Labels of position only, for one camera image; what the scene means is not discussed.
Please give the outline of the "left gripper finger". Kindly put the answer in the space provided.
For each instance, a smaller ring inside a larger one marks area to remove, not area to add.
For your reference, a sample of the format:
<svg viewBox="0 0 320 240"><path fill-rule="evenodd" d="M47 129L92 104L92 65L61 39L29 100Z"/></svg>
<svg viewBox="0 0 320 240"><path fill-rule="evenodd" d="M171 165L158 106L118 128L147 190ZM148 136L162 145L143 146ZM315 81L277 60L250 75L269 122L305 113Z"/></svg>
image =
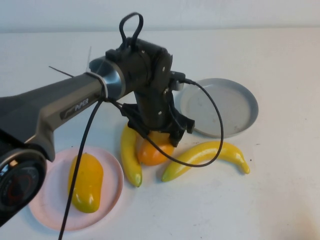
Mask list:
<svg viewBox="0 0 320 240"><path fill-rule="evenodd" d="M185 116L170 117L169 141L172 146L177 147L185 132L192 134L195 121Z"/></svg>
<svg viewBox="0 0 320 240"><path fill-rule="evenodd" d="M133 130L135 130L143 139L150 139L150 129L144 124L140 124L139 122L129 121L127 126Z"/></svg>

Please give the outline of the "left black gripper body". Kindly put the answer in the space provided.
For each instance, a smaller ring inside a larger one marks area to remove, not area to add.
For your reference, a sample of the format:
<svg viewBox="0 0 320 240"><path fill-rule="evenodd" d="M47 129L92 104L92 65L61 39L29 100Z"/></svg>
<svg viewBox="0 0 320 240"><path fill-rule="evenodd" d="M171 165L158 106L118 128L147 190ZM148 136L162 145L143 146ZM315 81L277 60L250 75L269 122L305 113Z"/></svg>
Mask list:
<svg viewBox="0 0 320 240"><path fill-rule="evenodd" d="M150 131L169 133L170 117L180 117L175 109L172 91L142 87L134 92L136 103L122 105L122 113L129 121L143 124Z"/></svg>

